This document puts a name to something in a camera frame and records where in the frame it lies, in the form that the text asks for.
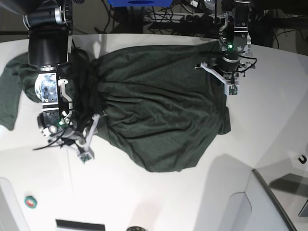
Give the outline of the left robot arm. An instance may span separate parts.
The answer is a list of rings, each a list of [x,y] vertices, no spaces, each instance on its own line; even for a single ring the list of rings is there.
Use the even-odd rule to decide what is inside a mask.
[[[229,90],[239,87],[238,78],[256,67],[252,57],[251,36],[248,31],[251,1],[223,0],[221,2],[224,23],[218,29],[219,51],[204,51],[208,61],[198,67],[216,77]]]

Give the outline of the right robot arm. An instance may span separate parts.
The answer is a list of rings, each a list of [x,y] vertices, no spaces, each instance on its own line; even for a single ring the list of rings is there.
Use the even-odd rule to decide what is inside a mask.
[[[89,57],[72,42],[73,2],[42,0],[23,17],[28,29],[28,60],[39,70],[34,90],[42,103],[38,127],[48,146],[67,147],[82,162],[94,158],[90,144],[104,116],[88,74]]]

